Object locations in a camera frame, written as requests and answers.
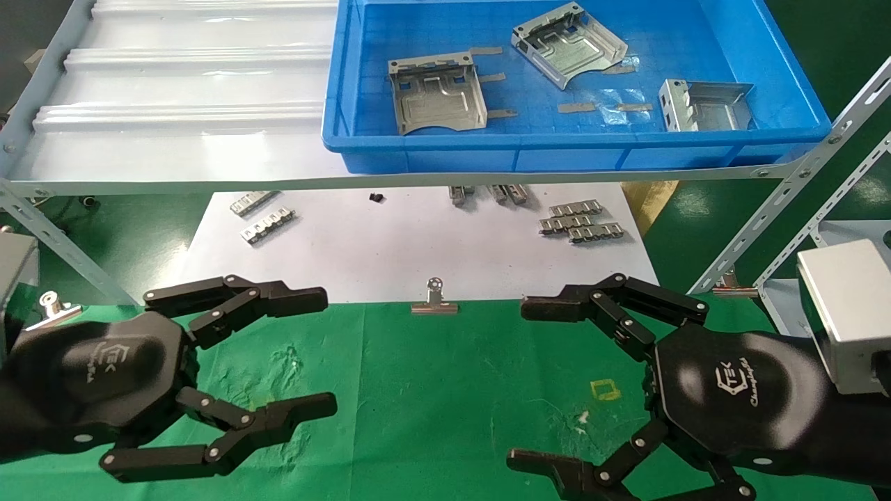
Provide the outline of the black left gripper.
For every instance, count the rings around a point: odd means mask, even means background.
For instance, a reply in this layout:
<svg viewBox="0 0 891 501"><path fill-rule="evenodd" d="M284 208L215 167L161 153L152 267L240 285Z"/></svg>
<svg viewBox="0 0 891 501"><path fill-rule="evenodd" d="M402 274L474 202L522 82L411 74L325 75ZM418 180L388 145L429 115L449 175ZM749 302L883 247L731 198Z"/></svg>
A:
<svg viewBox="0 0 891 501"><path fill-rule="evenodd" d="M262 317L329 305L322 287L290 289L235 275L150 289L143 299L154 312L19 336L2 367L3 463L146 445L184 415L176 396L197 384L192 343L209 349ZM189 335L170 319L197 313Z"/></svg>

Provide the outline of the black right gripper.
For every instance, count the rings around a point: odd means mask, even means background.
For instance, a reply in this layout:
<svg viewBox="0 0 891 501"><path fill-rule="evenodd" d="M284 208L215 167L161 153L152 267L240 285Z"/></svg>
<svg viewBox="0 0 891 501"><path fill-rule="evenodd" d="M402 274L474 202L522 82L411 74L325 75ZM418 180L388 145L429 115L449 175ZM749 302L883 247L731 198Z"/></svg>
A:
<svg viewBox="0 0 891 501"><path fill-rule="evenodd" d="M656 342L631 312L682 327ZM522 298L525 320L591 321L630 358L650 362L656 415L668 425L650 420L602 464L512 448L509 469L547 477L561 500L638 500L624 480L670 438L693 466L707 462L713 486L662 500L755 500L731 464L889 486L888 397L838 392L811 340L713 332L707 313L706 303L621 273Z"/></svg>

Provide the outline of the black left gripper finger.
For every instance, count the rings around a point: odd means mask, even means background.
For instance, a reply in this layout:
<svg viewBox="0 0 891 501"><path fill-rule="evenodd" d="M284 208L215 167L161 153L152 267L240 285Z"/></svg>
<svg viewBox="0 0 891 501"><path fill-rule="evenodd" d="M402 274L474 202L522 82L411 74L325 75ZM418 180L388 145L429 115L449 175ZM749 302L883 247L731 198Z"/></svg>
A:
<svg viewBox="0 0 891 501"><path fill-rule="evenodd" d="M292 440L303 422L329 418L338 411L331 392L273 401L249 411L184 388L176 404L192 419L222 431L222 436L209 445L111 448L100 460L102 469L122 483L227 476L260 448Z"/></svg>

